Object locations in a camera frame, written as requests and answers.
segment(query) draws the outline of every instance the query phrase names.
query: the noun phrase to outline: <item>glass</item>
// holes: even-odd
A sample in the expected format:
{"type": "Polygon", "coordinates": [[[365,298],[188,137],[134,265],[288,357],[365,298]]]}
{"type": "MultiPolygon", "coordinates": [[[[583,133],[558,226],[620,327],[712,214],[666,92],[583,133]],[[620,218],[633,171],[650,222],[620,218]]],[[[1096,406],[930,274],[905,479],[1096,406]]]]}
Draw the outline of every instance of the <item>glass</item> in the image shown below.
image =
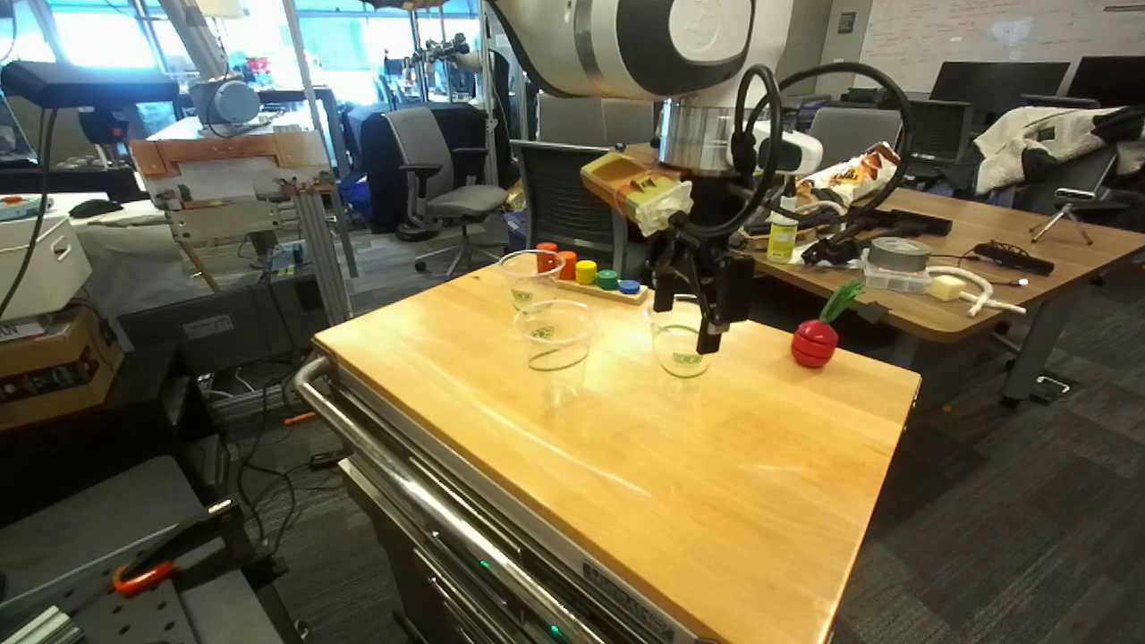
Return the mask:
{"type": "Polygon", "coordinates": [[[650,357],[677,377],[708,373],[708,352],[696,352],[701,308],[693,298],[672,298],[672,309],[647,309],[650,357]]]}
{"type": "Polygon", "coordinates": [[[561,373],[590,351],[590,308],[578,300],[544,300],[514,317],[524,363],[532,373],[561,373]]]}
{"type": "Polygon", "coordinates": [[[529,309],[535,304],[553,300],[561,280],[558,255],[514,251],[496,262],[496,274],[509,287],[509,300],[514,309],[529,309]]]}

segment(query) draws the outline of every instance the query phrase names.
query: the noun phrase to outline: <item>wooden table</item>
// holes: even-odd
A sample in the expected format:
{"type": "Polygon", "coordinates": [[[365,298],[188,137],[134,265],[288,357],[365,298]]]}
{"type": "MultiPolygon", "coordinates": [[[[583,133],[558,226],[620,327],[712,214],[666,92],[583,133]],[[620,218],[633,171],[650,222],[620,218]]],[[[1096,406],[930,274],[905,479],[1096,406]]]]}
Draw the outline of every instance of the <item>wooden table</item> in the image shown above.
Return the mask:
{"type": "MultiPolygon", "coordinates": [[[[930,265],[955,265],[961,255],[972,251],[972,243],[1011,243],[1022,245],[1033,256],[1052,262],[1052,274],[1028,274],[1011,269],[997,269],[992,262],[961,262],[961,269],[992,280],[992,282],[1011,282],[1018,274],[1030,280],[1028,288],[1018,287],[997,287],[993,298],[1033,308],[1033,325],[1022,338],[1022,352],[1006,382],[1006,398],[1028,398],[1033,386],[1033,375],[1040,373],[1066,315],[1072,304],[1072,287],[1087,282],[1090,274],[1111,269],[1117,262],[1145,251],[1141,232],[1127,230],[1108,230],[1108,226],[1090,226],[1084,222],[1084,234],[1072,230],[1072,222],[1056,226],[1046,232],[1039,243],[1030,243],[1030,230],[1046,226],[1046,214],[1030,210],[1011,210],[997,205],[981,205],[981,200],[955,200],[955,196],[938,196],[938,193],[916,193],[916,188],[893,188],[885,210],[900,208],[900,210],[919,210],[935,218],[947,218],[953,232],[947,234],[919,234],[919,243],[930,245],[930,265]]],[[[757,256],[757,273],[783,280],[796,288],[810,293],[830,293],[839,282],[855,280],[855,273],[839,269],[804,269],[804,265],[775,265],[757,256]]],[[[925,344],[960,344],[965,336],[987,331],[997,325],[1006,309],[981,309],[971,315],[965,300],[935,300],[935,298],[916,298],[916,293],[892,293],[892,288],[867,288],[863,300],[878,300],[888,308],[888,325],[925,338],[925,344]]]]}
{"type": "Polygon", "coordinates": [[[522,363],[509,293],[472,273],[317,336],[424,439],[712,640],[823,640],[919,375],[839,351],[796,368],[740,320],[701,377],[660,375],[644,304],[588,298],[573,391],[522,363]]]}

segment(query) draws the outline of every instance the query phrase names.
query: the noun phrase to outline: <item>apple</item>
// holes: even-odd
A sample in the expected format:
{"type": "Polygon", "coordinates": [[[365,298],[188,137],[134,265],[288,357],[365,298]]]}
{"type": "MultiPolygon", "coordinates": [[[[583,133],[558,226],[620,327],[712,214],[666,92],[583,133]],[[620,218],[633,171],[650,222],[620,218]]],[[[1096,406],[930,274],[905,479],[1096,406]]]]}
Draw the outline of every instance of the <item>apple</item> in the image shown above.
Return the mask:
{"type": "Polygon", "coordinates": [[[792,357],[804,368],[823,368],[836,345],[836,327],[823,317],[810,317],[792,336],[792,357]]]}

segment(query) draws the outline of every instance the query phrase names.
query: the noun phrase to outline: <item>cardboard box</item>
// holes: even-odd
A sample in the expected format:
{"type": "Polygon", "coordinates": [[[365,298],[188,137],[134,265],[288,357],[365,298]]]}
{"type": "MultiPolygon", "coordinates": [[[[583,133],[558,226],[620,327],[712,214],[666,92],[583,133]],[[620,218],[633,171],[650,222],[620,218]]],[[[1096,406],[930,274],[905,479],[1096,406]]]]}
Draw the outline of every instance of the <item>cardboard box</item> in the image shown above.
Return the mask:
{"type": "MultiPolygon", "coordinates": [[[[35,218],[0,222],[0,298],[9,288],[27,251],[35,218]]],[[[92,274],[68,214],[45,214],[35,234],[27,273],[0,317],[35,317],[62,309],[92,274]]]]}
{"type": "Polygon", "coordinates": [[[109,325],[74,304],[27,338],[0,344],[0,431],[105,405],[121,363],[109,325]]]}

